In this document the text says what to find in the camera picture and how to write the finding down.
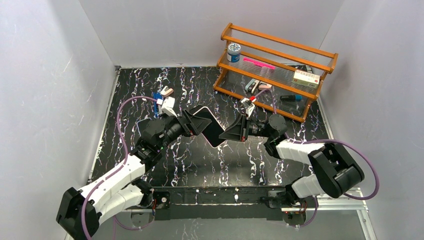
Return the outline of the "beige pink phone case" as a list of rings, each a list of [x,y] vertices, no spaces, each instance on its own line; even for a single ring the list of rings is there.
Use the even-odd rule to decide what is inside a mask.
[[[190,113],[196,117],[211,120],[211,123],[202,132],[202,135],[212,148],[217,148],[226,141],[225,139],[219,138],[219,135],[225,131],[224,127],[219,123],[207,106],[197,105],[190,110]]]

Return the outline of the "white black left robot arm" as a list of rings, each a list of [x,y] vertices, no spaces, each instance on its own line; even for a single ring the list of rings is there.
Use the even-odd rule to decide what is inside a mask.
[[[122,162],[92,183],[64,192],[56,222],[73,239],[89,240],[109,218],[143,201],[150,202],[152,187],[141,177],[158,163],[164,149],[178,137],[197,136],[211,123],[211,119],[187,110],[180,116],[142,120],[141,136]]]

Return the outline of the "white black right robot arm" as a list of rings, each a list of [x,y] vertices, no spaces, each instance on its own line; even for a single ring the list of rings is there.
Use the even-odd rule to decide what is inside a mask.
[[[341,143],[331,140],[295,143],[286,136],[287,130],[286,120],[279,114],[272,114],[266,121],[249,120],[239,115],[219,138],[244,142],[249,136],[264,137],[264,147],[270,156],[312,167],[311,175],[284,187],[284,204],[324,194],[338,198],[365,179],[363,170]]]

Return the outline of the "black arm mounting base bar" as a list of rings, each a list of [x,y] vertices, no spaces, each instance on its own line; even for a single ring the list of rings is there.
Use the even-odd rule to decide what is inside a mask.
[[[309,203],[293,204],[282,186],[157,187],[156,219],[266,219],[303,224]]]

